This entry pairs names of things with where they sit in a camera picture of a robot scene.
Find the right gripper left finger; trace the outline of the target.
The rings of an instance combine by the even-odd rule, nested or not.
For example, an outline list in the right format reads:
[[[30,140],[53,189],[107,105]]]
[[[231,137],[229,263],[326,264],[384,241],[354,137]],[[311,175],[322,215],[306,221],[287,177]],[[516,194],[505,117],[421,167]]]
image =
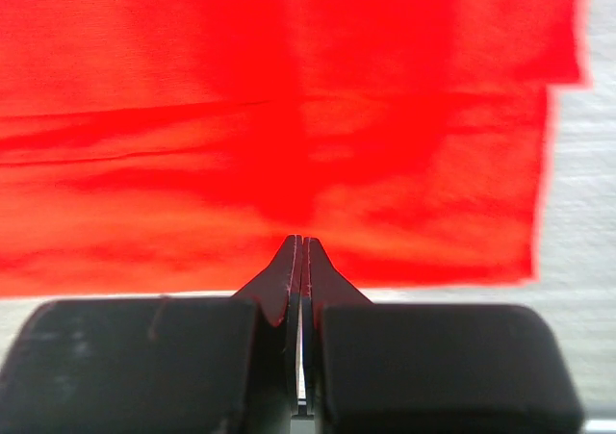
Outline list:
[[[287,433],[302,239],[235,294],[40,305],[1,369],[5,433]]]

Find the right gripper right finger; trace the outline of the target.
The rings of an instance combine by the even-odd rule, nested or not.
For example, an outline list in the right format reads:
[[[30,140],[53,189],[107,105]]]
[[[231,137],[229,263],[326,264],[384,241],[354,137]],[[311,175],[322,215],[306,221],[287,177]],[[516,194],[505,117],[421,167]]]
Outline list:
[[[302,246],[306,411],[320,433],[579,433],[547,322],[511,303],[375,303]]]

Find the red t-shirt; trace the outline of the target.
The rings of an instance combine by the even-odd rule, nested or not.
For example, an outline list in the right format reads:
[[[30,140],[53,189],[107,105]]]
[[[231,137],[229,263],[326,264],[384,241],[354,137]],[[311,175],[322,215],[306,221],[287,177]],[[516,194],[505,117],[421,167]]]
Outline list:
[[[588,0],[1,0],[1,293],[538,272]]]

